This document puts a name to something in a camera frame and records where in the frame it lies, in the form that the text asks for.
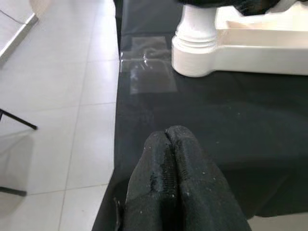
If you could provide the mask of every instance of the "white pillar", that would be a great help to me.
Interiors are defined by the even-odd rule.
[[[213,71],[217,8],[183,7],[181,22],[172,40],[172,66],[182,75],[202,77]]]

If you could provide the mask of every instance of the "black metal leg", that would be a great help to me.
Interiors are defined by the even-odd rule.
[[[17,195],[17,196],[27,196],[27,192],[26,191],[10,189],[10,188],[5,188],[5,187],[0,187],[0,192],[8,193],[8,194],[13,194],[13,195]]]
[[[8,112],[6,112],[6,111],[0,109],[0,120],[1,120],[2,115],[6,115],[6,116],[8,116],[8,117],[10,117],[10,118],[12,118],[12,119],[14,119],[14,120],[16,120],[16,121],[18,121],[18,122],[24,124],[24,125],[27,125],[27,126],[31,127],[31,128],[34,129],[34,130],[37,130],[37,129],[38,129],[37,126],[35,126],[35,125],[33,125],[33,124],[30,124],[29,122],[27,122],[27,121],[25,121],[25,120],[23,120],[23,119],[21,119],[21,118],[15,116],[15,115],[11,114],[11,113],[8,113]]]

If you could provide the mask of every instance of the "white plastic stand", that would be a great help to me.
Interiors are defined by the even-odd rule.
[[[215,70],[308,75],[307,22],[308,8],[300,3],[249,17],[234,7],[185,5],[172,40],[172,66],[188,77]]]

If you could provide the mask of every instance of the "tile floor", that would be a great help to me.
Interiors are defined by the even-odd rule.
[[[1,231],[90,231],[114,163],[113,0],[53,0],[0,69]]]

